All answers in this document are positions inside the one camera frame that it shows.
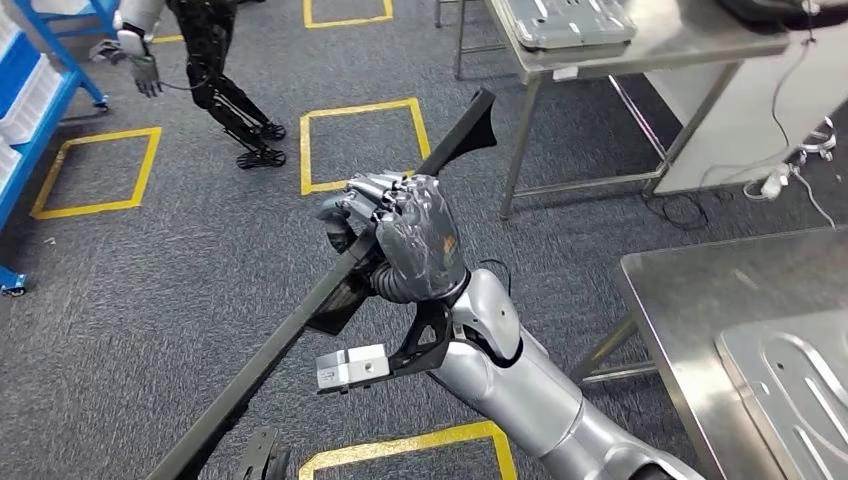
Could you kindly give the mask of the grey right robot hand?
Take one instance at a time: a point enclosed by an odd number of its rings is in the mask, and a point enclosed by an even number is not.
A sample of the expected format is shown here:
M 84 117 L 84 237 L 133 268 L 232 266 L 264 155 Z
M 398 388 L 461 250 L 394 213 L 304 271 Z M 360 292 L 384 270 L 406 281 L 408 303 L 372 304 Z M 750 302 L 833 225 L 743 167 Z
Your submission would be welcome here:
M 380 297 L 400 304 L 438 299 L 464 281 L 458 229 L 438 178 L 384 171 L 349 180 L 316 214 L 339 253 L 357 238 L 351 217 L 374 229 L 384 256 L 368 274 Z

